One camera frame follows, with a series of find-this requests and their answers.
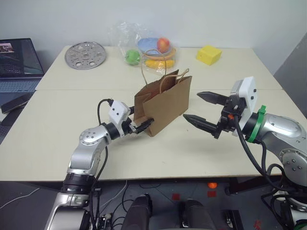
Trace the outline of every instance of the laptop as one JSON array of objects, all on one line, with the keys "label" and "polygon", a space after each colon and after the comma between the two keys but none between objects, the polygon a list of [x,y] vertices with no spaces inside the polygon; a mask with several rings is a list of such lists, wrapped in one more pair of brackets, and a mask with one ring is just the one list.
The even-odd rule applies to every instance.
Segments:
[{"label": "laptop", "polygon": [[30,38],[0,40],[0,106],[34,92],[43,76]]}]

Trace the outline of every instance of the yellow box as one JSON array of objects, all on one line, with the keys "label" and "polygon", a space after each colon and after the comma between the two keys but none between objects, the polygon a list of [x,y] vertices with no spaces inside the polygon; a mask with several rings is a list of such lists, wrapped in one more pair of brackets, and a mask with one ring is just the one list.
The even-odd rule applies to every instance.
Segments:
[{"label": "yellow box", "polygon": [[220,59],[221,53],[220,49],[213,46],[204,46],[197,52],[196,59],[210,66]]}]

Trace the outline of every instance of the perforated metal disc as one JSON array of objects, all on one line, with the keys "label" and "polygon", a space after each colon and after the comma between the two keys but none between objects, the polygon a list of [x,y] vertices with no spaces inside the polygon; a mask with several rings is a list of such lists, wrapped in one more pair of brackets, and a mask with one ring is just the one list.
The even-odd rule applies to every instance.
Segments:
[{"label": "perforated metal disc", "polygon": [[75,44],[65,54],[67,65],[74,69],[92,69],[103,63],[105,59],[105,49],[96,42]]}]

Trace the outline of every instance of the brown paper bag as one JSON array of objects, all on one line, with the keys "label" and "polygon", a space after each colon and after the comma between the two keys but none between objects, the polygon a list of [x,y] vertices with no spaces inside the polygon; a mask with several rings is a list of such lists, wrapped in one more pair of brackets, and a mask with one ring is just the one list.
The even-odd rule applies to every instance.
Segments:
[{"label": "brown paper bag", "polygon": [[184,77],[189,69],[180,75],[178,71],[147,84],[134,96],[133,120],[140,124],[153,118],[154,122],[146,130],[151,137],[188,109],[192,76]]}]

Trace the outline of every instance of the blue plate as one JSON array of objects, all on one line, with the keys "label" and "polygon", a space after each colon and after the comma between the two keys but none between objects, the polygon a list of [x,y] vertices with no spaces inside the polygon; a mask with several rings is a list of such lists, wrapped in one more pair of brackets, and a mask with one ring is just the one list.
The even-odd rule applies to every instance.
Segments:
[{"label": "blue plate", "polygon": [[[147,50],[150,50],[150,49],[158,49],[157,42],[158,42],[158,38],[155,38],[155,37],[142,38],[138,42],[138,48],[142,53],[145,53]],[[168,51],[163,53],[163,55],[167,55],[171,50],[172,50],[172,47],[170,46]],[[152,56],[162,56],[159,52],[155,50],[146,52],[146,54],[152,55]]]}]

